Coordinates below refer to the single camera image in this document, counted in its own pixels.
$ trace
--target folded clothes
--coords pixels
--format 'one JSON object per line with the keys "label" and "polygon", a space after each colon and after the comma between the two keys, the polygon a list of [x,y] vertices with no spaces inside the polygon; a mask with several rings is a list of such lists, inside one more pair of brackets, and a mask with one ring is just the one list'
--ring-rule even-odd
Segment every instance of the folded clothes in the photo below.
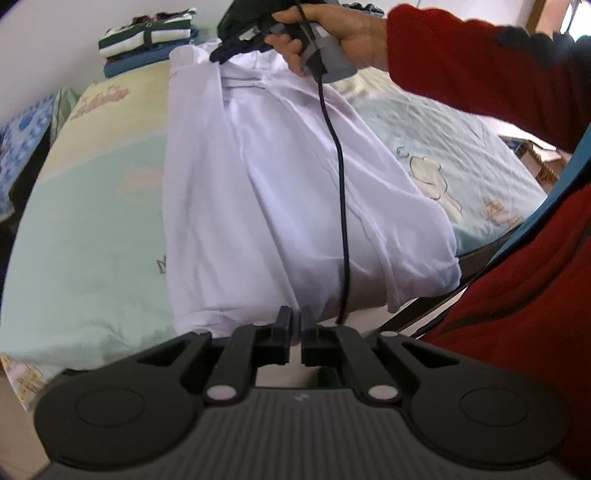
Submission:
{"label": "folded clothes", "polygon": [[376,7],[374,4],[367,4],[364,7],[362,4],[355,2],[354,4],[344,4],[343,7],[350,8],[351,10],[360,10],[362,12],[373,15],[374,17],[381,18],[385,15],[384,10]]}
{"label": "folded clothes", "polygon": [[45,97],[14,117],[5,127],[0,125],[0,221],[14,213],[9,194],[51,125],[55,97],[55,93]]}
{"label": "folded clothes", "polygon": [[162,20],[140,17],[148,21],[109,30],[99,40],[99,54],[104,58],[110,58],[127,51],[150,48],[154,44],[190,38],[191,21],[196,14],[197,10],[190,8],[178,14],[171,14],[173,16],[170,18],[166,18],[168,14],[160,13],[156,18]]}
{"label": "folded clothes", "polygon": [[154,44],[147,50],[135,50],[120,53],[115,57],[111,57],[105,64],[105,77],[112,78],[120,73],[139,69],[140,67],[156,63],[157,61],[168,60],[168,55],[171,51],[181,45],[195,43],[198,36],[199,31],[192,29],[189,38]]}

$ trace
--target silver screw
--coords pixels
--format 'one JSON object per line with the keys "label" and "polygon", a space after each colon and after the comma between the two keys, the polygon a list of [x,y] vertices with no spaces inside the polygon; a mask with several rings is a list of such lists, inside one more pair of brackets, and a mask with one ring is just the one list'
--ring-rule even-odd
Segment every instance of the silver screw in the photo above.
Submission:
{"label": "silver screw", "polygon": [[238,392],[236,388],[230,385],[214,385],[209,387],[206,392],[207,396],[216,401],[228,401],[236,397]]}
{"label": "silver screw", "polygon": [[398,389],[390,385],[374,385],[368,395],[375,400],[392,400],[398,396]]}

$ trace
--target folded shirt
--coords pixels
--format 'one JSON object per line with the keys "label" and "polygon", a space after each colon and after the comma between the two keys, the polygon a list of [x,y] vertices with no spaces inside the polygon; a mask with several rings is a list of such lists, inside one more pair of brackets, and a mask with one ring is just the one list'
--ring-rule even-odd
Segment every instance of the folded shirt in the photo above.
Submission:
{"label": "folded shirt", "polygon": [[133,69],[139,69],[140,67],[145,67],[158,61],[168,60],[168,55],[171,51],[182,45],[196,43],[198,36],[199,31],[193,29],[189,38],[154,44],[148,50],[120,53],[115,57],[111,57],[105,64],[103,69],[105,77],[109,79]]}
{"label": "folded shirt", "polygon": [[191,8],[167,20],[148,21],[109,30],[99,40],[99,54],[110,58],[138,48],[150,48],[154,44],[182,40],[191,37],[191,21],[197,10]]}
{"label": "folded shirt", "polygon": [[[275,51],[211,63],[217,43],[170,55],[163,181],[166,276],[177,333],[274,322],[282,305],[336,315],[343,249],[339,168],[313,79]],[[349,310],[438,296],[460,279],[443,208],[325,86],[342,143]]]}

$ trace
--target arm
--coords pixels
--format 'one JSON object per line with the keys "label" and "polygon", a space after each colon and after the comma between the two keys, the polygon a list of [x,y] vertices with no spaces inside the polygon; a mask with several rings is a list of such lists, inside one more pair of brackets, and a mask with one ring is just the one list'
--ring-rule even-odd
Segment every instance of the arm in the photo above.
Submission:
{"label": "arm", "polygon": [[591,38],[530,37],[400,5],[388,16],[388,67],[405,90],[510,122],[573,151],[591,122]]}

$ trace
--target blue folded cloth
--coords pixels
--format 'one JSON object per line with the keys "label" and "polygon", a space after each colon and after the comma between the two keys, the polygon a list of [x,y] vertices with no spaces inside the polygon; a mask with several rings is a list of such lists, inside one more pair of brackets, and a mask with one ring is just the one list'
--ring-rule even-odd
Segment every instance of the blue folded cloth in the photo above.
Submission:
{"label": "blue folded cloth", "polygon": [[0,126],[0,221],[14,213],[9,198],[12,185],[51,125],[55,97],[55,93],[45,97],[14,117],[6,126]]}
{"label": "blue folded cloth", "polygon": [[154,44],[149,50],[134,50],[119,54],[117,55],[115,61],[110,60],[105,64],[105,77],[110,79],[115,75],[119,75],[133,69],[139,69],[140,67],[144,67],[158,61],[168,60],[168,55],[176,47],[187,45],[189,43],[195,43],[195,40],[198,36],[199,32],[197,30],[193,30],[191,32],[191,37],[189,38],[157,43]]}

